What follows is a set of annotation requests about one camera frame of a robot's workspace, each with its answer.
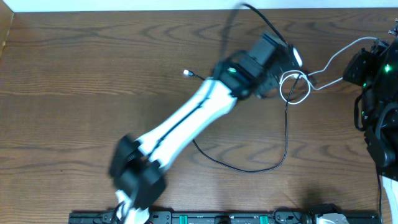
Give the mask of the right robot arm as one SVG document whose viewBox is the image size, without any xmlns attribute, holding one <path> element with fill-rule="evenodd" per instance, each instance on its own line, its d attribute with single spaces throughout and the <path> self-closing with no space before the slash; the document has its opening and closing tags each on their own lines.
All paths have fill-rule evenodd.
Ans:
<svg viewBox="0 0 398 224">
<path fill-rule="evenodd" d="M 361 49 L 345 68 L 343 80 L 362 88 L 354 102 L 354 126 L 364 133 L 392 222 L 397 223 L 397 39 L 377 40 L 370 51 Z"/>
</svg>

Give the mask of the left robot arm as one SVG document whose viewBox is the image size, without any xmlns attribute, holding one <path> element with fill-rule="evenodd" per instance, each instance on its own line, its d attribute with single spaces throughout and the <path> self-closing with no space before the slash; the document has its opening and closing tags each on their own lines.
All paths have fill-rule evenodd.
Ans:
<svg viewBox="0 0 398 224">
<path fill-rule="evenodd" d="M 262 34 L 254 47 L 222 58 L 198 91 L 152 131 L 133 139 L 122 137 L 109 174 L 119 200 L 118 223 L 145 223 L 149 207 L 166 188 L 165 173 L 183 149 L 207 126 L 229 113 L 236 102 L 249 97 L 267 78 L 267 69 L 289 53 L 286 43 Z"/>
</svg>

